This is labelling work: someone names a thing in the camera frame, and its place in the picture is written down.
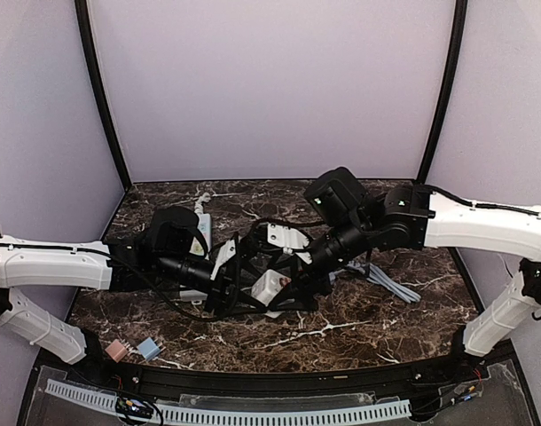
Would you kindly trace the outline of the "white cube socket adapter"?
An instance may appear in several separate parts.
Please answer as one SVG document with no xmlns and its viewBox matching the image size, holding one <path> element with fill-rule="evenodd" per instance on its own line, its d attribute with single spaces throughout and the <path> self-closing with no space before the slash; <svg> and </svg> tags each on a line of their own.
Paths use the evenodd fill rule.
<svg viewBox="0 0 541 426">
<path fill-rule="evenodd" d="M 269 305 L 281 289 L 290 282 L 291 279 L 286 275 L 268 270 L 251 287 L 250 295 L 264 305 Z"/>
</svg>

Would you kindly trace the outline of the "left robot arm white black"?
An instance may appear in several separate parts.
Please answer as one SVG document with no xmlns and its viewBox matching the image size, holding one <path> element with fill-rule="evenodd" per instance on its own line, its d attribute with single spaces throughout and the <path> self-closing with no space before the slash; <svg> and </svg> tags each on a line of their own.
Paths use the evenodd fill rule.
<svg viewBox="0 0 541 426">
<path fill-rule="evenodd" d="M 226 319 L 238 304 L 261 310 L 263 304 L 241 290 L 241 275 L 260 252 L 256 232 L 234 233 L 211 248 L 199 223 L 192 210 L 175 206 L 156 210 L 140 233 L 107 242 L 25 241 L 0 232 L 0 327 L 70 366 L 96 370 L 103 363 L 98 336 L 32 303 L 22 287 L 149 289 L 171 311 L 196 322 Z"/>
</svg>

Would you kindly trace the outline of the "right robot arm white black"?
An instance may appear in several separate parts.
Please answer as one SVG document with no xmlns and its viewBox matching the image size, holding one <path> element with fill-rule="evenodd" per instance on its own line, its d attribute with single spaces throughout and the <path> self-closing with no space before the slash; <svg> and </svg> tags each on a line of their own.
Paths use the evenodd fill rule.
<svg viewBox="0 0 541 426">
<path fill-rule="evenodd" d="M 290 281 L 267 302 L 310 309 L 330 291 L 329 275 L 374 249 L 468 248 L 519 256 L 507 288 L 460 330 L 460 349 L 483 358 L 541 307 L 541 205 L 520 207 L 465 200 L 432 185 L 395 187 L 374 197 L 345 167 L 329 170 L 306 189 L 305 200 L 329 230 L 310 240 L 291 225 L 269 223 L 266 240 L 296 256 Z"/>
</svg>

